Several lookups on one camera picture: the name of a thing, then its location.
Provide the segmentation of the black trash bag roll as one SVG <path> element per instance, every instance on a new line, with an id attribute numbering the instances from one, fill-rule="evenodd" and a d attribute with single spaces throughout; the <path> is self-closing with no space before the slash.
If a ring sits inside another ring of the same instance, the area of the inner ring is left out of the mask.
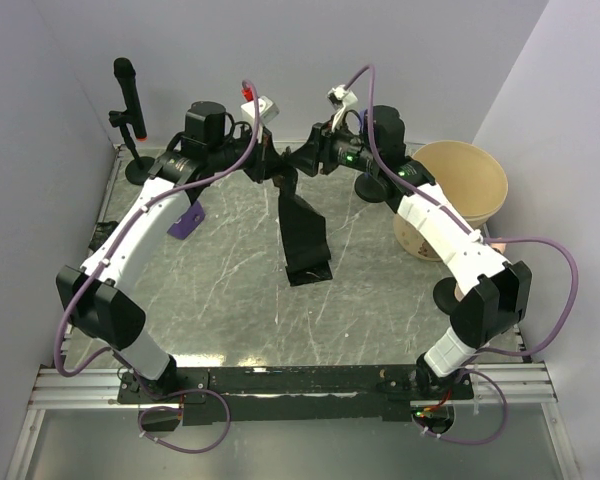
<path id="1" fill-rule="evenodd" d="M 278 216 L 285 271 L 292 287 L 332 279 L 326 219 L 296 193 L 297 170 L 283 167 L 273 177 L 279 189 Z"/>

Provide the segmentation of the beige paper trash bin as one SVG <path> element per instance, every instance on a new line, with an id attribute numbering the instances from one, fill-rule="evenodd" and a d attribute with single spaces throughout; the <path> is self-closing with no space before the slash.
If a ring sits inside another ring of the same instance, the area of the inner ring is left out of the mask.
<path id="1" fill-rule="evenodd" d="M 411 158 L 433 175 L 446 198 L 473 228 L 484 225 L 506 200 L 508 180 L 503 168 L 472 144 L 437 141 L 422 146 Z"/>

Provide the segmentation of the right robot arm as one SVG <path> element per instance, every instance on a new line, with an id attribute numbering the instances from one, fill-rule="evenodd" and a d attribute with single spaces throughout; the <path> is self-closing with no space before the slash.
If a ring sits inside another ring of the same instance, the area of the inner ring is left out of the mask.
<path id="1" fill-rule="evenodd" d="M 345 122 L 317 123 L 307 141 L 295 151 L 286 150 L 283 158 L 310 177 L 340 166 L 358 171 L 357 195 L 387 204 L 450 270 L 433 292 L 450 326 L 415 367 L 420 393 L 438 398 L 479 350 L 523 320 L 532 274 L 524 262 L 512 263 L 488 245 L 460 217 L 426 167 L 407 155 L 405 125 L 397 109 L 375 106 L 361 123 L 357 133 Z"/>

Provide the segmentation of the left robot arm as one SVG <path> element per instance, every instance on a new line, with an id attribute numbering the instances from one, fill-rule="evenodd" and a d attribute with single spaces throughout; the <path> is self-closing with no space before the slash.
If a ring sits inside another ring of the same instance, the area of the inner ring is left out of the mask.
<path id="1" fill-rule="evenodd" d="M 135 203 L 113 233 L 79 268 L 65 266 L 56 277 L 64 308 L 54 344 L 54 363 L 61 375 L 72 377 L 85 368 L 68 370 L 62 360 L 64 335 L 73 326 L 102 341 L 105 351 L 132 368 L 152 400 L 164 402 L 174 396 L 176 361 L 149 334 L 133 290 L 155 248 L 205 187 L 274 153 L 266 123 L 278 112 L 266 96 L 244 103 L 244 129 L 234 137 L 225 128 L 229 115 L 223 105 L 192 104 L 184 131 L 155 160 Z"/>

